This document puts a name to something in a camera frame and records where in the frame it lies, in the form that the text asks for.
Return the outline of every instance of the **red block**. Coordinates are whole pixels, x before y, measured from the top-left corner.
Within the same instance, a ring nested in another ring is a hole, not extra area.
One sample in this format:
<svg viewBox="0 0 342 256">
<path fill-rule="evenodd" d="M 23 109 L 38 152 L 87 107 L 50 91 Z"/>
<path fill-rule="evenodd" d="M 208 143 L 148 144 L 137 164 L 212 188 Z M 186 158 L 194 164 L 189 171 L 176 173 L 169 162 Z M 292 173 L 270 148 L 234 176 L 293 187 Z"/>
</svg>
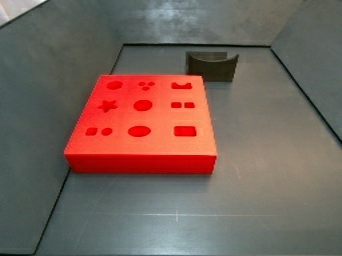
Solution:
<svg viewBox="0 0 342 256">
<path fill-rule="evenodd" d="M 217 145 L 202 77 L 101 76 L 65 155 L 75 172 L 212 174 Z"/>
</svg>

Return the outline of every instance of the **gray floor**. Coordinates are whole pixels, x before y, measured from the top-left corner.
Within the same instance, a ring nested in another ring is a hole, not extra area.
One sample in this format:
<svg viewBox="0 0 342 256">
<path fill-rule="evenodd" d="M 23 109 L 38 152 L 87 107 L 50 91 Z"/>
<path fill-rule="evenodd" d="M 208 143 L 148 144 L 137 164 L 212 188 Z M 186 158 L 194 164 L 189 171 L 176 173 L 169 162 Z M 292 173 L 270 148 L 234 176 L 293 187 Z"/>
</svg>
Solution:
<svg viewBox="0 0 342 256">
<path fill-rule="evenodd" d="M 128 46 L 115 73 L 184 74 L 190 50 L 241 54 L 206 85 L 214 174 L 71 174 L 39 254 L 342 253 L 341 144 L 270 49 Z"/>
</svg>

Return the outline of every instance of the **star-shaped hole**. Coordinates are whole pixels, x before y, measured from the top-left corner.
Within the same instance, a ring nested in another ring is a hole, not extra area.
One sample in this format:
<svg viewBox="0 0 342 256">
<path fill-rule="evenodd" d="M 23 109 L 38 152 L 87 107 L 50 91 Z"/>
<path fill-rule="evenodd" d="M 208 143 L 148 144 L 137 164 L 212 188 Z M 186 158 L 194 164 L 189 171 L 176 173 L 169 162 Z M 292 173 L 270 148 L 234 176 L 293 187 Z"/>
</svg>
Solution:
<svg viewBox="0 0 342 256">
<path fill-rule="evenodd" d="M 114 101 L 105 100 L 102 102 L 102 105 L 98 108 L 103 109 L 103 112 L 107 113 L 111 109 L 118 108 L 118 106 L 115 104 L 117 104 L 117 100 L 114 100 Z"/>
</svg>

